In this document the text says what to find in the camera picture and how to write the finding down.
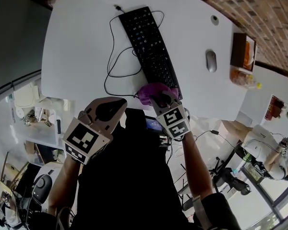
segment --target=screen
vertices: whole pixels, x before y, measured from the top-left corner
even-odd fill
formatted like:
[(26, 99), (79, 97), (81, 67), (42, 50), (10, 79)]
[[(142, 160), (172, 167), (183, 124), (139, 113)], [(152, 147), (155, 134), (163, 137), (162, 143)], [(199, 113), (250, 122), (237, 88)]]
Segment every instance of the screen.
[(148, 129), (153, 129), (153, 130), (157, 130), (157, 131), (162, 131), (162, 127), (161, 127), (161, 125), (158, 123), (157, 120), (146, 119), (146, 127), (147, 127)]

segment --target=black sleeve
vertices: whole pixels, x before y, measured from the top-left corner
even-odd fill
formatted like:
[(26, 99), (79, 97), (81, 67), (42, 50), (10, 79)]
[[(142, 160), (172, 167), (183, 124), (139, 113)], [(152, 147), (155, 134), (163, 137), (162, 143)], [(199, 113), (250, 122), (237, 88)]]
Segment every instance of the black sleeve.
[(216, 193), (207, 196), (202, 200), (202, 205), (212, 228), (241, 230), (223, 194)]

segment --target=gray wall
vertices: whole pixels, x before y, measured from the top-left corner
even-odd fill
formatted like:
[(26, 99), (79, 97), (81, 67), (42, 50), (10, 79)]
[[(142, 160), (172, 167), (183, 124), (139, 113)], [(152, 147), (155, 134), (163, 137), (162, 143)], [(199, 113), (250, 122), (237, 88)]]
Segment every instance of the gray wall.
[(0, 0), (0, 87), (41, 69), (50, 15), (30, 0)]

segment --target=brick wall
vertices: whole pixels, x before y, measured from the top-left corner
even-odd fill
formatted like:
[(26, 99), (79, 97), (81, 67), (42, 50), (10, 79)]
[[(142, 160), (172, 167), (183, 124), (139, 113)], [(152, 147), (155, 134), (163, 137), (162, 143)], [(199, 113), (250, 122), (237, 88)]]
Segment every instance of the brick wall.
[(256, 60), (288, 71), (288, 0), (203, 1), (256, 40)]

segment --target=shorts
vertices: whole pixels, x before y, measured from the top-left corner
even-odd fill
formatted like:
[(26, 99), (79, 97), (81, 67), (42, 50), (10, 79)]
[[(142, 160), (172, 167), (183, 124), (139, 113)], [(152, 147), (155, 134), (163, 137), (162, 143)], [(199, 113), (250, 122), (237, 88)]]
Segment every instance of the shorts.
[(268, 155), (277, 150), (278, 143), (268, 130), (256, 125), (245, 137), (242, 147), (258, 162), (264, 163)]

